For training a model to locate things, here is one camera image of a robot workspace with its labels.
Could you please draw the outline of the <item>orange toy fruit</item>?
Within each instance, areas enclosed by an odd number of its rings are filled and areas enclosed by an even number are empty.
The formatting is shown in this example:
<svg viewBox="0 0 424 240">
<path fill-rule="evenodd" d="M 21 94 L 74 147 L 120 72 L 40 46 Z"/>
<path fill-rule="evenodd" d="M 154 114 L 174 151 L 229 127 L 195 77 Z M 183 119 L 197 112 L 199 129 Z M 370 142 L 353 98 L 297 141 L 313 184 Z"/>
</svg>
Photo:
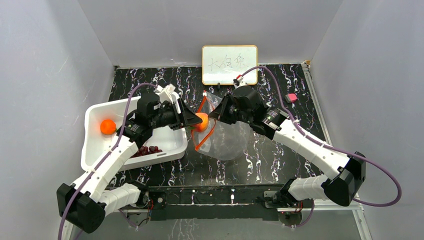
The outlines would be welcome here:
<svg viewBox="0 0 424 240">
<path fill-rule="evenodd" d="M 198 116 L 202 120 L 202 122 L 195 124 L 194 130 L 196 132 L 202 133 L 209 126 L 209 116 L 207 113 L 204 113 L 204 112 L 196 112 L 195 115 Z"/>
</svg>

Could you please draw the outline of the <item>clear zip top bag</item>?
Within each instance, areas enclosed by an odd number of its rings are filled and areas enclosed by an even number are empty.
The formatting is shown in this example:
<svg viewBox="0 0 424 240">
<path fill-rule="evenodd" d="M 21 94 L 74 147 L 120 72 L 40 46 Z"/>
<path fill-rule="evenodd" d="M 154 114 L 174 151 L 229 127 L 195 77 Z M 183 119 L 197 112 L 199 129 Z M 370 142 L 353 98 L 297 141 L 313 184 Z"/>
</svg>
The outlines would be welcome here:
<svg viewBox="0 0 424 240">
<path fill-rule="evenodd" d="M 222 99 L 210 92 L 204 91 L 202 101 L 196 113 L 209 114 Z M 208 128 L 204 132 L 191 129 L 194 149 L 203 155 L 221 161 L 235 160 L 247 150 L 252 133 L 250 126 L 244 122 L 226 124 L 208 117 Z"/>
</svg>

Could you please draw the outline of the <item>orange toy tangerine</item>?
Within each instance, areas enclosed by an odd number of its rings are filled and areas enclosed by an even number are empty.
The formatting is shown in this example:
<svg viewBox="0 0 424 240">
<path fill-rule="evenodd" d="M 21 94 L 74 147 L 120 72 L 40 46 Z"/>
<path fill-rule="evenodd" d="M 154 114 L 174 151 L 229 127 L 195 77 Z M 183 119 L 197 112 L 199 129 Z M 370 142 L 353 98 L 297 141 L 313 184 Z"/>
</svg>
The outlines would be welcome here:
<svg viewBox="0 0 424 240">
<path fill-rule="evenodd" d="M 117 126 L 113 120 L 105 119 L 100 123 L 99 129 L 103 135 L 113 135 L 117 130 Z"/>
</svg>

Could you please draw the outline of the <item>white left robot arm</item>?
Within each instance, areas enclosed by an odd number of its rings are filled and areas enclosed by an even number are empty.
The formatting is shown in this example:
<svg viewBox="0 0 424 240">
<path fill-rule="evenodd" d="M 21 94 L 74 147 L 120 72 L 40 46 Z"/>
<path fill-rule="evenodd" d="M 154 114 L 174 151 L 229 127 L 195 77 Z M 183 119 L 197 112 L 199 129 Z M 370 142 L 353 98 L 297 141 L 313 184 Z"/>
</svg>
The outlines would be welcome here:
<svg viewBox="0 0 424 240">
<path fill-rule="evenodd" d="M 65 222 L 92 233 L 115 210 L 130 204 L 137 208 L 147 206 L 149 194 L 141 186 L 128 183 L 112 191 L 106 191 L 106 187 L 154 135 L 155 129 L 169 128 L 175 131 L 202 123 L 202 119 L 191 112 L 176 93 L 149 93 L 135 100 L 129 97 L 94 105 L 86 112 L 86 129 L 89 128 L 90 112 L 96 109 L 122 110 L 122 124 L 112 138 L 95 145 L 96 152 L 99 149 L 103 152 L 84 174 L 71 185 L 63 183 L 57 189 L 61 216 L 59 239 L 62 238 Z"/>
</svg>

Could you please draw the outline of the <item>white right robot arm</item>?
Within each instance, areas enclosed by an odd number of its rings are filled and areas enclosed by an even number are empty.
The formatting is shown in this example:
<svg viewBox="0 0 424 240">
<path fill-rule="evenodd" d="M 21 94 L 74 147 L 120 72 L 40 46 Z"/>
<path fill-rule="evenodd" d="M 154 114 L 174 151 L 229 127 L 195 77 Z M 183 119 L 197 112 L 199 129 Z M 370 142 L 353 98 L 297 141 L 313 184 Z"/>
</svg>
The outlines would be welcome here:
<svg viewBox="0 0 424 240">
<path fill-rule="evenodd" d="M 297 129 L 285 111 L 267 106 L 248 85 L 226 94 L 208 116 L 229 125 L 246 123 L 255 133 L 289 147 L 322 171 L 315 177 L 289 179 L 278 193 L 264 198 L 267 204 L 295 207 L 306 199 L 322 199 L 348 207 L 365 181 L 363 160 L 325 148 L 325 142 Z"/>
</svg>

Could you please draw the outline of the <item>small whiteboard with writing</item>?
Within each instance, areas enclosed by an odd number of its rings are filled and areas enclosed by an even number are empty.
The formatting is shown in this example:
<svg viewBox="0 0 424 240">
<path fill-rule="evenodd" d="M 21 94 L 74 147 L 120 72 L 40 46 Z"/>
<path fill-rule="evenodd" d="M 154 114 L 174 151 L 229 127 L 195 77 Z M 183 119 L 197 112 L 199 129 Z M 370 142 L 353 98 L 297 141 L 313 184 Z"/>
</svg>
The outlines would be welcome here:
<svg viewBox="0 0 424 240">
<path fill-rule="evenodd" d="M 201 49 L 202 83 L 233 85 L 233 80 L 258 65 L 256 45 L 205 45 Z"/>
</svg>

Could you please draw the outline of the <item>dark red grape bunch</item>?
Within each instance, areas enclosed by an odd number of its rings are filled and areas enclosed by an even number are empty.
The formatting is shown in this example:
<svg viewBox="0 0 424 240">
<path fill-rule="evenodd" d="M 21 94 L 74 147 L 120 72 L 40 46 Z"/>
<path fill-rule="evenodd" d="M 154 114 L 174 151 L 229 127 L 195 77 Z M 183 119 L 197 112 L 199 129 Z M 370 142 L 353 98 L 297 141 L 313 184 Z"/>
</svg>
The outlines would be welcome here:
<svg viewBox="0 0 424 240">
<path fill-rule="evenodd" d="M 161 153 L 163 150 L 160 149 L 158 146 L 142 146 L 138 149 L 138 151 L 132 156 L 132 158 L 136 157 L 142 157 L 146 155 L 151 155 L 155 153 Z"/>
</svg>

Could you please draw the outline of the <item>pink whiteboard eraser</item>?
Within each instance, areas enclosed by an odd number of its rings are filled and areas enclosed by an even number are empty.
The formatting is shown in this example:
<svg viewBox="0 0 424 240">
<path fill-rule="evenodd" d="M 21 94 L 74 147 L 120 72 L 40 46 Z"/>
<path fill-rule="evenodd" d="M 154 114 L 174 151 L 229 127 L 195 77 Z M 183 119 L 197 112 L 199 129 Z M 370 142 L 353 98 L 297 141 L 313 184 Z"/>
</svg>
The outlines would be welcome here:
<svg viewBox="0 0 424 240">
<path fill-rule="evenodd" d="M 289 93 L 284 96 L 284 99 L 287 103 L 294 103 L 298 100 L 298 97 L 295 93 Z"/>
</svg>

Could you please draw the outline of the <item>white plastic bin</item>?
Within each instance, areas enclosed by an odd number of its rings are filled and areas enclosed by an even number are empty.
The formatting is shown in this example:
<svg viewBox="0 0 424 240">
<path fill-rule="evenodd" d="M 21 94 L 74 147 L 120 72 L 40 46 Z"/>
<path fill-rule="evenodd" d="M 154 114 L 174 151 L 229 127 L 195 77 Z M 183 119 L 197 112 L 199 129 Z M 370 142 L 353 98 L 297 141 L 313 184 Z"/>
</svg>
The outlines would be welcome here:
<svg viewBox="0 0 424 240">
<path fill-rule="evenodd" d="M 93 167 L 104 151 L 115 144 L 116 139 L 113 135 L 101 133 L 100 124 L 103 120 L 110 119 L 120 127 L 127 101 L 121 99 L 95 104 L 85 112 L 85 137 L 80 161 L 83 170 Z M 154 129 L 152 137 L 144 145 L 157 146 L 162 152 L 130 158 L 120 168 L 122 171 L 181 159 L 188 146 L 186 130 L 184 128 L 172 130 L 168 126 Z"/>
</svg>

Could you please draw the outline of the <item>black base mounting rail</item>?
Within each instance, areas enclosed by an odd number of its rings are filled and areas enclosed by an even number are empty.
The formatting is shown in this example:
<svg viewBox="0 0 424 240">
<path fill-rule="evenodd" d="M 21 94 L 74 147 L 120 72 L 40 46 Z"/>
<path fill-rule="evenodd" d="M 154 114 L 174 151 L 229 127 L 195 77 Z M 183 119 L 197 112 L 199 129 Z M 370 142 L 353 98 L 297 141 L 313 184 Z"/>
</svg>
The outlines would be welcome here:
<svg viewBox="0 0 424 240">
<path fill-rule="evenodd" d="M 358 210 L 358 203 L 347 206 L 330 200 L 295 200 L 276 186 L 236 185 L 195 188 L 148 187 L 134 182 L 106 191 L 99 200 L 90 202 L 82 195 L 82 203 L 68 213 L 70 219 L 100 224 L 118 210 L 128 213 L 147 211 L 152 221 L 174 219 L 262 219 L 277 221 L 279 213 L 302 216 L 306 210 Z"/>
</svg>

